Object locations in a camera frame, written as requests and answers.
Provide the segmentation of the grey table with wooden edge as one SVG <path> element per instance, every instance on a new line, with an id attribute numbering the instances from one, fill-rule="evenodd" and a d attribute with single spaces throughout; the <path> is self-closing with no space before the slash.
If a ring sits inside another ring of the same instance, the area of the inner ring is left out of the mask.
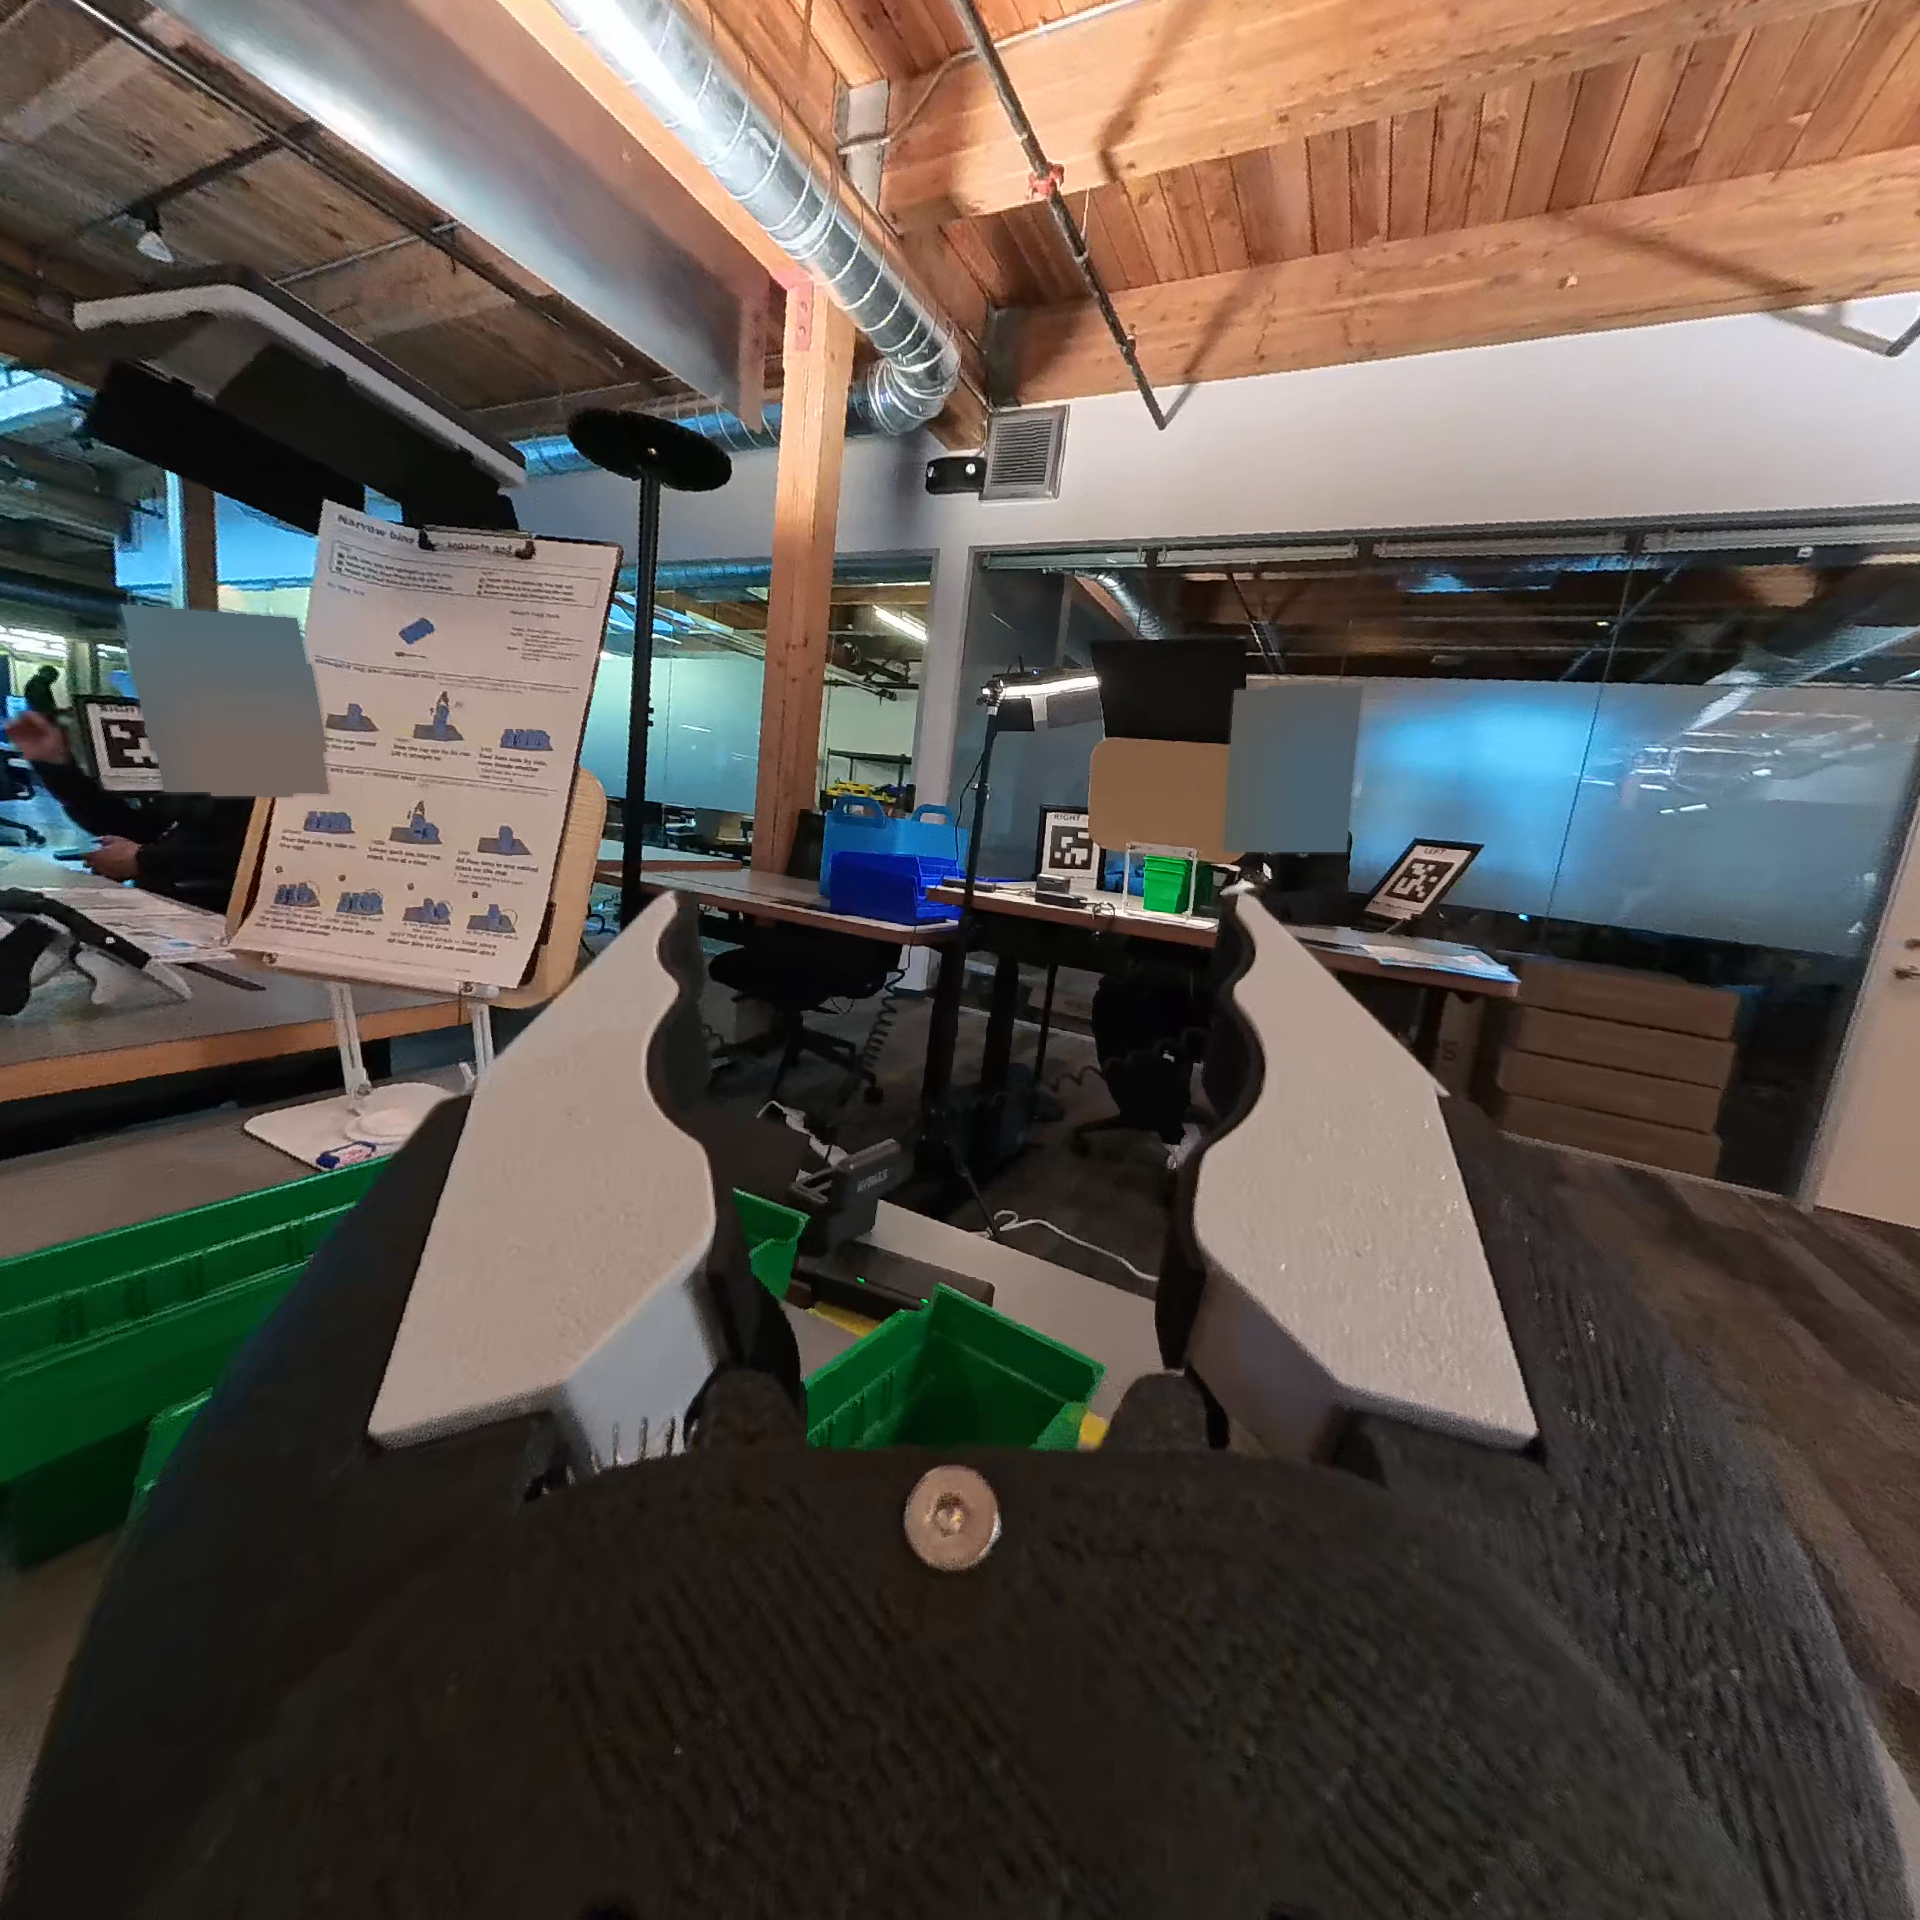
<path id="1" fill-rule="evenodd" d="M 92 1005 L 65 976 L 3 1020 L 3 1097 L 127 1087 L 204 1068 L 335 1052 L 326 986 L 316 977 L 230 960 L 233 987 L 191 976 L 193 994 L 153 1005 Z"/>

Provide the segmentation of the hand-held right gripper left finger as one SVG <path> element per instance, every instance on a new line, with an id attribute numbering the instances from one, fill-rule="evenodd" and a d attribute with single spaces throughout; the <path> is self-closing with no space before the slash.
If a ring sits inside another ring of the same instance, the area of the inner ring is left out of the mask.
<path id="1" fill-rule="evenodd" d="M 792 1194 L 802 1135 L 707 1101 L 705 960 L 659 894 L 470 1093 L 367 1435 L 388 1449 L 549 1416 L 572 1460 L 685 1442 L 707 1381 L 802 1408 L 800 1349 L 736 1192 Z"/>

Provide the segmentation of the silver round air duct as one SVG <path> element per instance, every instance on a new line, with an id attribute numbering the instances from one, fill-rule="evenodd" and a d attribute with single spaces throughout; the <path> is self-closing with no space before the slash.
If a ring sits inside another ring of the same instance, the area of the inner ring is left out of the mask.
<path id="1" fill-rule="evenodd" d="M 874 348 L 861 392 L 875 431 L 929 427 L 959 387 L 957 335 L 792 113 L 760 98 L 692 4 L 554 9 Z"/>

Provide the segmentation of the black office chair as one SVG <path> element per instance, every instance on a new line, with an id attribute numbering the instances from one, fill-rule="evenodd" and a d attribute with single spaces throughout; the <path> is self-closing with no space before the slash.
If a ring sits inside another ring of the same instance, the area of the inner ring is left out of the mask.
<path id="1" fill-rule="evenodd" d="M 1092 1137 L 1131 1131 L 1152 1135 L 1176 1162 L 1193 1131 L 1193 1071 L 1213 1029 L 1204 974 L 1170 960 L 1121 960 L 1103 974 L 1091 1025 L 1094 1068 L 1115 1112 L 1079 1124 L 1070 1149 L 1085 1157 Z"/>
<path id="2" fill-rule="evenodd" d="M 843 1068 L 838 1103 L 861 1093 L 866 1105 L 882 1101 L 875 1080 L 875 1052 L 858 1052 L 848 1041 L 808 1027 L 808 1015 L 829 1002 L 886 997 L 897 986 L 899 943 L 882 943 L 848 932 L 771 922 L 757 924 L 738 943 L 721 948 L 707 965 L 707 980 L 732 990 L 735 999 L 769 1005 L 774 1027 L 753 1040 L 721 1043 L 713 1055 L 716 1071 L 781 1052 L 771 1090 L 802 1054 Z"/>

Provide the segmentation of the wooden support post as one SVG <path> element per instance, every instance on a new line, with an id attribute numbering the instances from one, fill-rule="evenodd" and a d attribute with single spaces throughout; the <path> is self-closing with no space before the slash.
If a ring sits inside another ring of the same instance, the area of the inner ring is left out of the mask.
<path id="1" fill-rule="evenodd" d="M 765 872 L 786 872 L 818 799 L 852 358 L 832 298 L 814 280 L 787 289 L 750 857 Z"/>

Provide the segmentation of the black ceiling pipe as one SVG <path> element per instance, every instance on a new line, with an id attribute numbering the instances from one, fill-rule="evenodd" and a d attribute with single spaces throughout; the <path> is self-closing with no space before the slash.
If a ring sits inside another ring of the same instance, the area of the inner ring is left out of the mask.
<path id="1" fill-rule="evenodd" d="M 1014 133 L 1014 141 L 1016 141 L 1019 153 L 1022 153 L 1022 161 L 1026 165 L 1026 182 L 1030 182 L 1032 198 L 1046 204 L 1046 211 L 1048 211 L 1048 216 L 1053 222 L 1053 228 L 1058 231 L 1064 247 L 1070 254 L 1073 267 L 1076 267 L 1085 293 L 1091 295 L 1092 308 L 1094 308 L 1099 321 L 1104 325 L 1104 335 L 1112 339 L 1112 347 L 1115 347 L 1115 350 L 1116 350 L 1116 355 L 1119 355 L 1119 360 L 1121 360 L 1121 365 L 1125 365 L 1125 371 L 1127 371 L 1127 375 L 1131 381 L 1131 387 L 1142 397 L 1153 430 L 1163 431 L 1166 430 L 1166 411 L 1163 411 L 1163 406 L 1159 403 L 1153 382 L 1148 381 L 1148 375 L 1147 375 L 1147 371 L 1144 371 L 1144 365 L 1138 360 L 1137 339 L 1121 325 L 1121 319 L 1116 315 L 1115 298 L 1112 298 L 1104 277 L 1099 275 L 1092 255 L 1091 255 L 1087 234 L 1085 234 L 1081 220 L 1076 220 L 1076 215 L 1070 211 L 1068 199 L 1066 199 L 1066 195 L 1062 189 L 1064 167 L 1058 164 L 1053 164 L 1048 158 L 1048 153 L 1044 150 L 1040 131 L 1033 128 L 1032 117 L 1030 117 L 1030 113 L 1025 110 L 1025 104 L 1019 100 L 1014 81 L 1009 77 L 1009 72 L 1004 69 L 1002 53 L 994 48 L 994 42 L 987 34 L 987 23 L 981 17 L 981 12 L 975 9 L 975 4 L 972 3 L 951 3 L 949 8 L 951 8 L 951 12 L 959 20 L 959 27 L 962 27 L 962 32 L 964 32 L 964 36 L 969 42 L 969 48 L 970 48 L 972 59 L 981 64 L 983 72 L 987 76 L 987 82 L 990 82 L 992 95 L 994 95 L 994 102 L 997 102 L 1002 117 L 1007 120 L 1009 131 Z"/>

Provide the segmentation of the instruction poster on stand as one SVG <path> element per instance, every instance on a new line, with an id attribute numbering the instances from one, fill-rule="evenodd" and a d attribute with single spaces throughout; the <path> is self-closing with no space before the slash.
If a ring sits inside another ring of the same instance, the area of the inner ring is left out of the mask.
<path id="1" fill-rule="evenodd" d="M 604 786 L 570 770 L 564 814 L 535 851 L 482 851 L 521 842 L 515 805 L 493 790 L 487 827 L 459 781 L 400 781 L 409 810 L 382 805 L 388 827 L 437 827 L 367 838 L 360 805 L 322 797 L 253 799 L 239 872 L 227 898 L 227 943 L 276 974 L 343 987 L 391 987 L 497 1007 L 542 1005 L 565 987 L 588 918 Z"/>

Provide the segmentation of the light blue plastic tote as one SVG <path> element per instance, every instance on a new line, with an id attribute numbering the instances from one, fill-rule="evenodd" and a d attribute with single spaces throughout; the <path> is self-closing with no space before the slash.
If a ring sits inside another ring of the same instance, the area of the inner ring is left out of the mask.
<path id="1" fill-rule="evenodd" d="M 821 898 L 832 891 L 832 866 L 843 851 L 931 858 L 943 860 L 947 870 L 962 870 L 969 857 L 969 832 L 947 805 L 919 805 L 896 814 L 874 797 L 838 796 L 821 821 L 818 872 Z"/>

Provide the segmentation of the white and black overhead panel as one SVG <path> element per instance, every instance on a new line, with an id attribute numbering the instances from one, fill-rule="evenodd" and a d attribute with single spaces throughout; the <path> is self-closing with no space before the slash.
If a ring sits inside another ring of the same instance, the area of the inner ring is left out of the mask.
<path id="1" fill-rule="evenodd" d="M 371 492 L 413 526 L 516 528 L 521 453 L 263 275 L 174 275 L 70 321 L 104 353 L 91 442 L 306 533 Z"/>

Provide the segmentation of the white instruction sheet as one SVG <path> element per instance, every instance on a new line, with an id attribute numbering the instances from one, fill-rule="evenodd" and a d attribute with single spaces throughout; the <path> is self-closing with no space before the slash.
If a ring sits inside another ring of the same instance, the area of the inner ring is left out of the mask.
<path id="1" fill-rule="evenodd" d="M 303 624 L 326 774 L 274 799 L 230 947 L 320 977 L 519 987 L 620 563 L 616 544 L 332 503 Z"/>

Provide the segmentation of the long wooden work table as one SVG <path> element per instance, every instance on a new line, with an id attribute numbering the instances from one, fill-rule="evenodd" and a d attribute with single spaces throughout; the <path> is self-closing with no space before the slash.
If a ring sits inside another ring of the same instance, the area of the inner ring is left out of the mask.
<path id="1" fill-rule="evenodd" d="M 926 898 L 957 904 L 964 915 L 983 918 L 992 930 L 1019 922 L 1187 948 L 1209 948 L 1221 927 L 1218 915 L 1152 915 L 1110 901 L 1066 904 L 1064 901 L 1040 898 L 1030 882 L 990 888 L 972 898 L 959 882 L 942 882 Z M 1327 971 L 1396 976 L 1415 987 L 1437 987 L 1456 994 L 1520 997 L 1520 976 L 1490 953 L 1467 943 L 1337 924 L 1280 924 L 1280 930 L 1307 947 Z"/>

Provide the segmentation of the black clamp device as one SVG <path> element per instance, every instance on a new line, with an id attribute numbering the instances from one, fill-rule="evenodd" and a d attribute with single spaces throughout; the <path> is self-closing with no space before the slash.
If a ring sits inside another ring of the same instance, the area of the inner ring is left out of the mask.
<path id="1" fill-rule="evenodd" d="M 897 1138 L 875 1138 L 866 1149 L 800 1168 L 787 1187 L 790 1205 L 805 1214 L 800 1255 L 821 1259 L 868 1237 L 880 1201 L 897 1191 L 913 1168 L 913 1157 Z"/>

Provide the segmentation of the grey wall vent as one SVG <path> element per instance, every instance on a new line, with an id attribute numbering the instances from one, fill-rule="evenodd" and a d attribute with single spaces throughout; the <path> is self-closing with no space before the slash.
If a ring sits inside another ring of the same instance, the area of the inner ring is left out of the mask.
<path id="1" fill-rule="evenodd" d="M 997 409 L 987 419 L 981 499 L 1053 499 L 1062 489 L 1068 403 Z"/>

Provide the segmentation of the dark blue plastic bin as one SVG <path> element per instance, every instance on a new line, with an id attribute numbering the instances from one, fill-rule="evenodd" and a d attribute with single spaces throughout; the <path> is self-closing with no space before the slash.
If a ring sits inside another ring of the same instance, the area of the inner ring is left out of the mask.
<path id="1" fill-rule="evenodd" d="M 957 879 L 962 869 L 940 853 L 836 851 L 827 872 L 827 908 L 880 924 L 949 924 L 962 910 L 929 892 Z"/>

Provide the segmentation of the black and grey tool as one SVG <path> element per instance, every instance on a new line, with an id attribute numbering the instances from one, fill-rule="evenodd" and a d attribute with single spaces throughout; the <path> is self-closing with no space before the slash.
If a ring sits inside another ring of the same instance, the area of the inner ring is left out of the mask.
<path id="1" fill-rule="evenodd" d="M 77 977 L 92 1005 L 191 999 L 186 960 L 222 947 L 204 908 L 138 888 L 3 888 L 3 1018 Z"/>

